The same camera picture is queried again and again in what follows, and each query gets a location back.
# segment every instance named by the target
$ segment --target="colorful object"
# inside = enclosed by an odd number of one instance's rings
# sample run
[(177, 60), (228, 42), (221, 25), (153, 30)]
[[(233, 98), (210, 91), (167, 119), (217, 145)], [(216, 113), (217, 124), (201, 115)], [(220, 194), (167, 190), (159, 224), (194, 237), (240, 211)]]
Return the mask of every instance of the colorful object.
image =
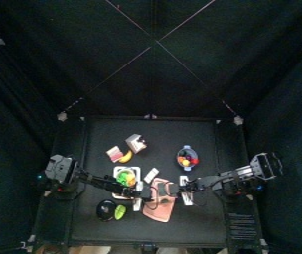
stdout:
[(119, 220), (123, 217), (125, 213), (126, 213), (126, 207), (125, 205), (120, 204), (114, 212), (115, 219)]
[(118, 173), (116, 180), (127, 187), (133, 187), (137, 183), (134, 171), (130, 169), (122, 170)]
[(118, 146), (106, 151), (106, 154), (110, 156), (110, 159), (114, 163), (125, 156)]
[(191, 149), (191, 146), (185, 146), (178, 152), (178, 163), (185, 168), (185, 171), (190, 171), (191, 167), (199, 163), (197, 152)]

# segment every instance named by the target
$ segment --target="black curtain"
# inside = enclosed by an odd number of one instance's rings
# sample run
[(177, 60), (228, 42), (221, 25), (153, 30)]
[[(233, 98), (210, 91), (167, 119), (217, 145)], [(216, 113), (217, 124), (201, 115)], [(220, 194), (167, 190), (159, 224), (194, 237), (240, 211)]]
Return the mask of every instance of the black curtain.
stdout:
[(47, 164), (58, 117), (0, 47), (0, 250), (28, 240), (36, 209), (36, 174)]
[(268, 183), (260, 200), (270, 253), (302, 253), (302, 60), (246, 121), (249, 151), (276, 151), (284, 176)]
[[(120, 2), (157, 39), (209, 3)], [(245, 117), (250, 154), (284, 155), (264, 229), (302, 253), (302, 1), (236, 2), (216, 1), (162, 41), (201, 84), (107, 1), (0, 1), (0, 249), (29, 236), (56, 115), (84, 97), (71, 114), (233, 117), (225, 99)]]

